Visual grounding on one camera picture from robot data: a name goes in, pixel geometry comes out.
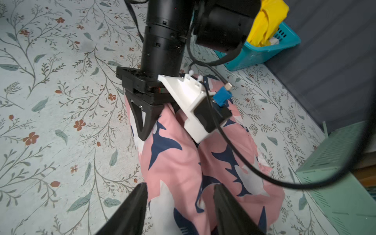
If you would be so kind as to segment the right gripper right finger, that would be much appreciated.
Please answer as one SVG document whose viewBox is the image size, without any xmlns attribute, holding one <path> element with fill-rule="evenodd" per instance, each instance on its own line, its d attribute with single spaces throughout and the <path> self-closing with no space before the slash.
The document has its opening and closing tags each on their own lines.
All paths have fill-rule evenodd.
<svg viewBox="0 0 376 235">
<path fill-rule="evenodd" d="M 214 186 L 213 199 L 219 235 L 265 234 L 224 185 Z"/>
</svg>

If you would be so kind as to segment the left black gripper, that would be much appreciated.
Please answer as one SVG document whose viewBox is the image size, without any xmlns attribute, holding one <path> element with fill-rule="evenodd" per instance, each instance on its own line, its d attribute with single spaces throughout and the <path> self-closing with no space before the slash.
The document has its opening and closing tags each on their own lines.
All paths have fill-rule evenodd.
<svg viewBox="0 0 376 235">
<path fill-rule="evenodd" d="M 146 141 L 164 109 L 164 103 L 174 102 L 157 75 L 140 69 L 116 68 L 116 77 L 122 81 L 129 102 L 138 137 Z"/>
</svg>

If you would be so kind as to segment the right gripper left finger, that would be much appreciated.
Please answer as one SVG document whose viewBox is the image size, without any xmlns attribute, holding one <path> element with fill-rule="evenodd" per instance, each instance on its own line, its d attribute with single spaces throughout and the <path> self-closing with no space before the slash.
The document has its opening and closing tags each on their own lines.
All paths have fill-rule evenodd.
<svg viewBox="0 0 376 235">
<path fill-rule="evenodd" d="M 146 216 L 147 185 L 138 184 L 98 235 L 141 235 Z"/>
</svg>

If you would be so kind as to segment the pink shark print shorts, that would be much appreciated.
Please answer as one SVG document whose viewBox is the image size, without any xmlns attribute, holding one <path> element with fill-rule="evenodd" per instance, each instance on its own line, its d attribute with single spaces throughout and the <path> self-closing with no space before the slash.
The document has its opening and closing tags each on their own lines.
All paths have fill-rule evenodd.
<svg viewBox="0 0 376 235">
<path fill-rule="evenodd" d="M 217 235 L 214 188 L 223 184 L 263 231 L 278 220 L 282 188 L 255 175 L 215 132 L 195 143 L 186 116 L 164 106 L 146 141 L 134 134 L 157 235 Z"/>
</svg>

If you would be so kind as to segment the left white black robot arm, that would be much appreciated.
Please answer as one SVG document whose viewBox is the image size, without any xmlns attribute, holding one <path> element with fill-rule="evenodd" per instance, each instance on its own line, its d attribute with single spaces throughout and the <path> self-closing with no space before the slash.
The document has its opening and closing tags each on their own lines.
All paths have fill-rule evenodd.
<svg viewBox="0 0 376 235">
<path fill-rule="evenodd" d="M 116 69 L 141 140 L 149 137 L 168 103 L 176 103 L 186 115 L 184 128 L 197 143 L 231 117 L 225 107 L 231 84 L 224 81 L 219 92 L 209 94 L 192 71 L 180 72 L 183 55 L 190 52 L 195 35 L 198 45 L 224 56 L 212 62 L 193 58 L 193 64 L 213 70 L 234 60 L 260 9 L 261 1 L 148 2 L 141 67 Z"/>
</svg>

